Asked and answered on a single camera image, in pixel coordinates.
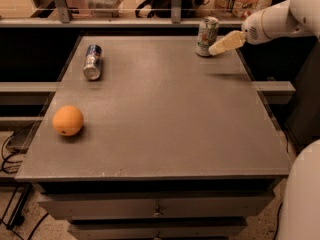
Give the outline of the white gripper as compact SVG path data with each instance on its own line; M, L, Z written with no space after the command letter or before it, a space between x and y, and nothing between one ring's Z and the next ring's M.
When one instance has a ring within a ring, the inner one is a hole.
M267 43L270 38L263 29L264 10L253 13L242 23L241 30L234 30L216 41L209 47L209 53L213 56L222 54L226 51L240 48L247 41L249 44L258 45Z

